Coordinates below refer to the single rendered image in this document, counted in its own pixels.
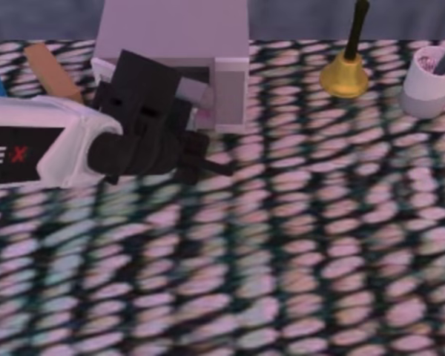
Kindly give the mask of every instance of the black handle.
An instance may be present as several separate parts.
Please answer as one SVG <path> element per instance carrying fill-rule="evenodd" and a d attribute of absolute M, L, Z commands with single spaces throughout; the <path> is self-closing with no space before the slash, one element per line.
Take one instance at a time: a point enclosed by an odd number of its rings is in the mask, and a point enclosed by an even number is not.
<path fill-rule="evenodd" d="M 357 46 L 359 45 L 359 38 L 363 30 L 364 19 L 369 10 L 368 0 L 357 0 L 355 6 L 355 18 L 349 33 L 348 44 L 344 51 L 344 59 L 347 61 L 354 61 L 357 53 Z"/>

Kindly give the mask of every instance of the red letter x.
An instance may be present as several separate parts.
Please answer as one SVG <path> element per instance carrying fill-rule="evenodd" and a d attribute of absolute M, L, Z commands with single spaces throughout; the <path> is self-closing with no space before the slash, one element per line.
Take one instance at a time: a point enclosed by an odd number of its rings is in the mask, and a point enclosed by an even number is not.
<path fill-rule="evenodd" d="M 15 162 L 24 162 L 24 155 L 27 153 L 27 146 L 19 147 L 15 146 L 15 156 L 12 158 L 12 163 Z"/>

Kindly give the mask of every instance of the white cup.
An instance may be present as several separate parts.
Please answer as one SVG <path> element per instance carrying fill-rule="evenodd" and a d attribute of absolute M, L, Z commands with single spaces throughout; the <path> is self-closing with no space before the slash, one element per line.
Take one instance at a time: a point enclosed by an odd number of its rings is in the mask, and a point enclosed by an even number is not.
<path fill-rule="evenodd" d="M 445 75 L 438 76 L 422 68 L 419 60 L 428 57 L 439 63 L 445 47 L 422 47 L 414 54 L 400 93 L 400 106 L 408 115 L 431 119 L 445 106 Z"/>

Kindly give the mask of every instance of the gray wall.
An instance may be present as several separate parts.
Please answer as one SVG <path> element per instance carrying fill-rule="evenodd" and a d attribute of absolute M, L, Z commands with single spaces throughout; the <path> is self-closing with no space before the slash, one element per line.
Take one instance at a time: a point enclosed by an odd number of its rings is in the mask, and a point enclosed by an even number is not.
<path fill-rule="evenodd" d="M 345 39 L 355 2 L 248 1 L 253 39 Z M 103 0 L 0 0 L 0 39 L 93 39 L 102 5 Z M 363 38 L 445 39 L 445 0 L 371 0 Z"/>

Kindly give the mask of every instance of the woven rug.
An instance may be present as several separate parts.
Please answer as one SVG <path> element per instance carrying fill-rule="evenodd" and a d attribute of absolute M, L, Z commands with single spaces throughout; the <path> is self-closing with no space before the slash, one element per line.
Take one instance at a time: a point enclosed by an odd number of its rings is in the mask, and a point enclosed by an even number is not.
<path fill-rule="evenodd" d="M 27 43 L 11 96 L 43 93 Z M 0 190 L 0 356 L 445 355 L 445 112 L 396 99 L 431 43 L 362 42 L 341 100 L 343 42 L 253 42 L 247 134 L 212 135 L 232 178 Z M 48 45 L 91 98 L 93 42 Z"/>

